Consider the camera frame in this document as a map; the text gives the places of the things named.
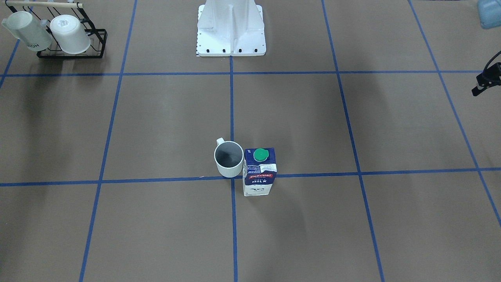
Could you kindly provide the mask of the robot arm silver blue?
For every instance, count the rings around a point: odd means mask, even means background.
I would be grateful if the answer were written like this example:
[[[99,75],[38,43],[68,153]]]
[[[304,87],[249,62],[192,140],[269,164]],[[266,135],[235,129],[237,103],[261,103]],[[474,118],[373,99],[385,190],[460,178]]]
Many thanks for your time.
[[[482,29],[489,30],[501,26],[500,0],[478,0],[477,8]]]

